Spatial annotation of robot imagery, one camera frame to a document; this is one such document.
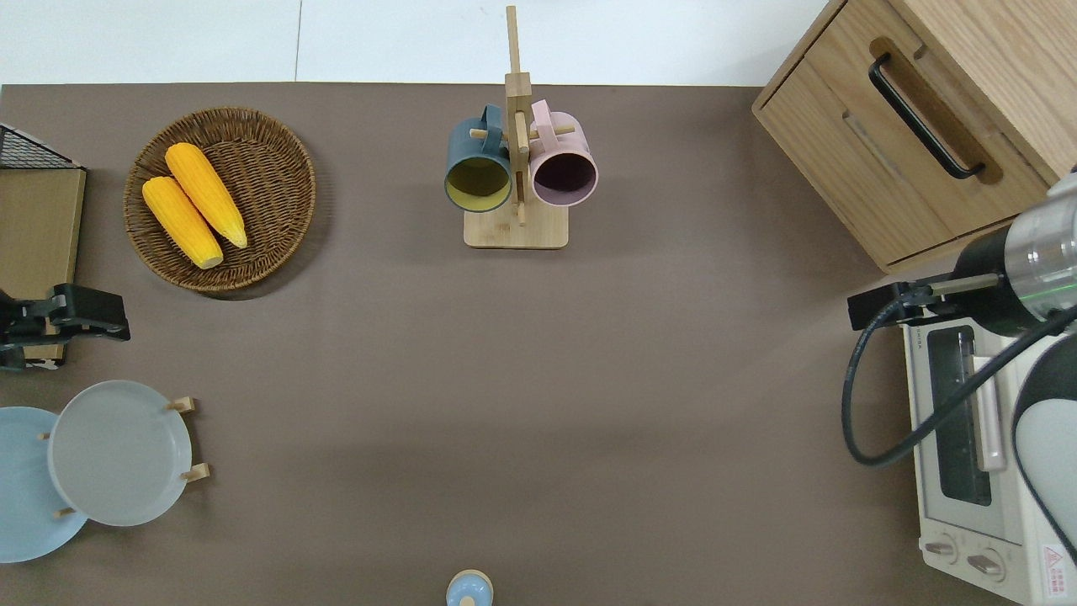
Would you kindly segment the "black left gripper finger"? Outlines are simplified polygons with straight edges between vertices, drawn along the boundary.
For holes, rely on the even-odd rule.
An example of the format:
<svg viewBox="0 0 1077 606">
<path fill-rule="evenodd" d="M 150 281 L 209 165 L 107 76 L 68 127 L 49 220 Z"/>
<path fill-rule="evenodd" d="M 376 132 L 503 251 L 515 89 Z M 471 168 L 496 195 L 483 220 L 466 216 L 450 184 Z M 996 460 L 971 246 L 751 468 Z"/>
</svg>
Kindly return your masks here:
<svg viewBox="0 0 1077 606">
<path fill-rule="evenodd" d="M 57 311 L 55 298 L 16 300 L 1 293 L 1 367 L 24 369 L 26 348 L 62 348 L 61 334 L 48 333 L 50 315 Z"/>
<path fill-rule="evenodd" d="M 100 337 L 130 341 L 122 296 L 101 290 L 57 284 L 51 288 L 48 321 L 65 338 Z"/>
</svg>

